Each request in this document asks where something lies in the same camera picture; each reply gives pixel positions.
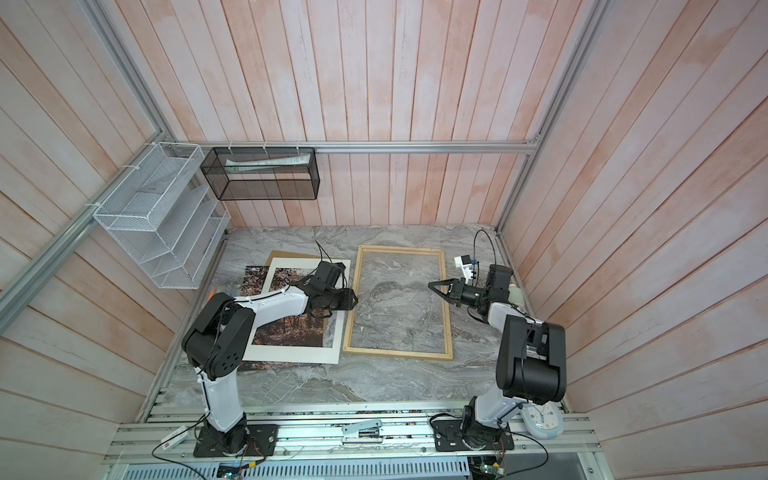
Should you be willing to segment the autumn forest photo print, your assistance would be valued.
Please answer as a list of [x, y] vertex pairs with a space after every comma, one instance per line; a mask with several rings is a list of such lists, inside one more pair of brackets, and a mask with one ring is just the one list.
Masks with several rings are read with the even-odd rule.
[[[268, 277], [268, 266], [246, 266], [240, 286], [242, 296], [260, 294]], [[308, 274], [306, 269], [277, 268], [266, 292], [278, 290]], [[254, 345], [314, 347], [332, 346], [329, 320], [308, 315], [289, 316], [259, 327], [252, 343]]]

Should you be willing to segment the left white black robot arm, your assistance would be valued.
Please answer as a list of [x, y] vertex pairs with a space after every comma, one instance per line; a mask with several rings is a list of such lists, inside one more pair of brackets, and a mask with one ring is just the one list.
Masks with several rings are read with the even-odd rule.
[[247, 417], [239, 400], [237, 369], [255, 331], [289, 316], [350, 311], [358, 299], [346, 286], [346, 266], [321, 261], [288, 286], [251, 297], [214, 294], [185, 333], [181, 347], [202, 384], [206, 402], [201, 433], [225, 456], [244, 452]]

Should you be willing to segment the white picture mat board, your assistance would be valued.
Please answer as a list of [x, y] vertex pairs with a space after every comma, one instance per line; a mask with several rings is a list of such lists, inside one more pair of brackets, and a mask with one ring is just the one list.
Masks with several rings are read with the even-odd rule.
[[[309, 273], [317, 266], [317, 258], [276, 258], [269, 266], [268, 277], [263, 292], [270, 286], [270, 282], [277, 268], [306, 269]], [[328, 318], [328, 332], [331, 332], [332, 346], [326, 348], [314, 347], [287, 347], [254, 345], [252, 343], [255, 333], [251, 335], [250, 344], [247, 347], [244, 360], [251, 362], [285, 363], [311, 363], [311, 364], [337, 364], [340, 359], [343, 328], [346, 313], [336, 311]]]

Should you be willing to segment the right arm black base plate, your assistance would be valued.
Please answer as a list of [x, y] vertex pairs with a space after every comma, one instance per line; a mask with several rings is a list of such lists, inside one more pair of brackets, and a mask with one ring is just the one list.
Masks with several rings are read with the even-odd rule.
[[514, 440], [509, 432], [491, 428], [474, 421], [464, 421], [452, 416], [431, 418], [435, 448], [438, 452], [470, 450], [514, 450]]

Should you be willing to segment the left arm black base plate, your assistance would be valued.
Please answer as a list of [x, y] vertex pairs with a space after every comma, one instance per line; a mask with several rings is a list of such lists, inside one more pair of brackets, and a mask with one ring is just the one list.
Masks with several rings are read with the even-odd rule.
[[204, 422], [193, 457], [269, 457], [275, 451], [278, 429], [276, 424], [237, 424], [230, 432], [223, 433]]

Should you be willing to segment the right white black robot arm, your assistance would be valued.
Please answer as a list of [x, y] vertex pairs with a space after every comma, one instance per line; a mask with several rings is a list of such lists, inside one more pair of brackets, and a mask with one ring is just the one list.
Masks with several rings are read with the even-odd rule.
[[512, 303], [512, 277], [512, 269], [492, 264], [482, 287], [463, 279], [428, 284], [447, 303], [476, 310], [482, 323], [501, 332], [496, 386], [472, 398], [463, 410], [461, 441], [471, 449], [501, 444], [504, 429], [517, 415], [536, 440], [553, 439], [564, 431], [557, 403], [567, 384], [565, 329], [536, 320]]

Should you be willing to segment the light wooden picture frame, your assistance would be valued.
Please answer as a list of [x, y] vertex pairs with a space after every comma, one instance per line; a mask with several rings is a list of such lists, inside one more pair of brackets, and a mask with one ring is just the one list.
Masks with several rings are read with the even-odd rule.
[[353, 287], [359, 303], [346, 321], [348, 354], [449, 361], [448, 304], [428, 288], [447, 278], [441, 249], [362, 245]]

